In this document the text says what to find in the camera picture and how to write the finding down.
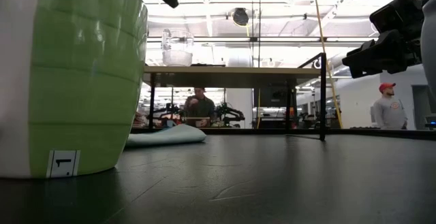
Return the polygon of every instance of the gray shirt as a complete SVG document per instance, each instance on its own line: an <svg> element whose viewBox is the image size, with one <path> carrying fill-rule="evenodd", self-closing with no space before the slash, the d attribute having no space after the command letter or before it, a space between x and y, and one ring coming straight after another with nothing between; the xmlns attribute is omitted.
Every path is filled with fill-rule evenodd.
<svg viewBox="0 0 436 224"><path fill-rule="evenodd" d="M197 99L197 104L189 104L192 99ZM214 117L215 104L213 101L207 97L204 99L198 99L195 96L188 97L185 102L184 110L187 112L188 117L204 118L204 117Z"/></svg>
<svg viewBox="0 0 436 224"><path fill-rule="evenodd" d="M374 103L374 117L382 129L402 129L407 117L403 104L394 97L382 97Z"/></svg>

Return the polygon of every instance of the green and white bucket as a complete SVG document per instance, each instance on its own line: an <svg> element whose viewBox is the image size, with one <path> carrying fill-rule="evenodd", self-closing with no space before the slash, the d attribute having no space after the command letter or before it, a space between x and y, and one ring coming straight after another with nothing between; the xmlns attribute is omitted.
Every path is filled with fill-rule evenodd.
<svg viewBox="0 0 436 224"><path fill-rule="evenodd" d="M115 166L144 67L142 0L0 0L0 177Z"/></svg>

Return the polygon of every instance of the black table surface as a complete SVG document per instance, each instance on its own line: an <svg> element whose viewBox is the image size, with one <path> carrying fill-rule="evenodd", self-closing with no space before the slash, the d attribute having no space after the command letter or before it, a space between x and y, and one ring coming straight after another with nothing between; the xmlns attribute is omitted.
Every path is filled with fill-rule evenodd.
<svg viewBox="0 0 436 224"><path fill-rule="evenodd" d="M436 142L210 135L116 168L0 180L0 223L435 223Z"/></svg>

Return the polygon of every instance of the desk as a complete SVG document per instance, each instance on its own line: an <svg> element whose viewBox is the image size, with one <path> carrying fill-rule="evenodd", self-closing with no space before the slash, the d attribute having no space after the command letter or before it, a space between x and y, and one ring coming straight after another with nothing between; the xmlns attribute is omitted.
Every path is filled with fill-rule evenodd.
<svg viewBox="0 0 436 224"><path fill-rule="evenodd" d="M223 87L223 88L261 88L268 86L287 87L286 128L290 128L290 93L297 84L321 76L325 105L325 54L321 69L311 68L255 68L255 67L144 67L142 80L151 86L150 123L153 128L155 87Z"/></svg>

